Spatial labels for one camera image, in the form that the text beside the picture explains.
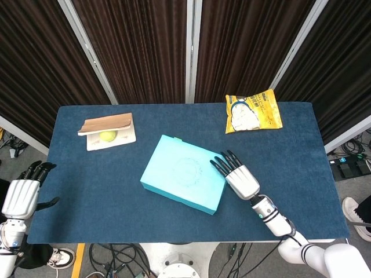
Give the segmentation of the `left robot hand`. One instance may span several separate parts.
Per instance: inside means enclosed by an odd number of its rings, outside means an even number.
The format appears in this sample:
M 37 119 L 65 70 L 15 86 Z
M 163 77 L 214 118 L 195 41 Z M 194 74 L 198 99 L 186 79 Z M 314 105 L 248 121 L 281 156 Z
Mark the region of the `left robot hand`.
M 54 163 L 42 163 L 40 160 L 32 163 L 10 183 L 1 213 L 7 219 L 27 220 L 36 211 L 54 206 L 60 200 L 59 197 L 43 203 L 38 201 L 38 197 L 49 172 L 55 167 Z

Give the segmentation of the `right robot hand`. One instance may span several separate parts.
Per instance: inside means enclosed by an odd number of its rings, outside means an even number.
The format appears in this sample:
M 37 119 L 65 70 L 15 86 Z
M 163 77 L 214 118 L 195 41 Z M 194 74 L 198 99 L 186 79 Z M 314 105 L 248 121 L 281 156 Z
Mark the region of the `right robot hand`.
M 211 165 L 225 178 L 227 184 L 243 200 L 250 200 L 260 192 L 260 184 L 242 164 L 240 159 L 230 150 L 221 152 L 220 158 L 215 156 Z

